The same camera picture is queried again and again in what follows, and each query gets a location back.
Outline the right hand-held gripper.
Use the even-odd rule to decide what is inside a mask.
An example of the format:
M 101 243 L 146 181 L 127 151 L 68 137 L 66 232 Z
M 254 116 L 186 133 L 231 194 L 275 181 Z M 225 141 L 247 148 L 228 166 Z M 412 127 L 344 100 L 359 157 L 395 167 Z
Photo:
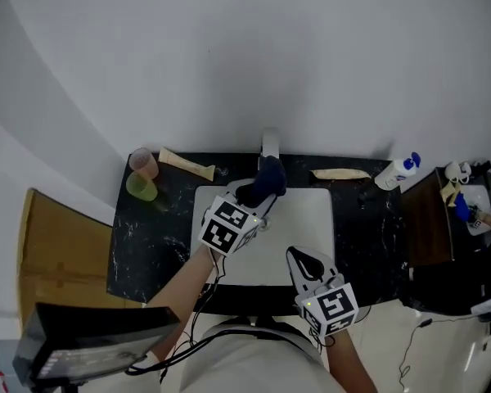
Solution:
M 300 317 L 309 324 L 314 335 L 328 337 L 355 323 L 358 303 L 353 288 L 336 275 L 330 256 L 308 247 L 290 246 L 286 261 L 291 281 L 299 293 L 295 303 Z M 327 282 L 309 290 L 316 281 Z

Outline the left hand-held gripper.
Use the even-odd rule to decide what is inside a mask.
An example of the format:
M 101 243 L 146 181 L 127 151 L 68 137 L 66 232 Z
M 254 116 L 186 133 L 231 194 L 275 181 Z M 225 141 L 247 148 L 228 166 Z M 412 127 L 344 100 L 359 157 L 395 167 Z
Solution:
M 216 196 L 205 212 L 198 241 L 221 255 L 229 256 L 248 245 L 263 225 L 264 217 L 277 201 L 277 195 L 267 196 L 255 208 L 239 204 L 242 187 L 254 182 L 244 178 L 230 182 L 223 196 Z

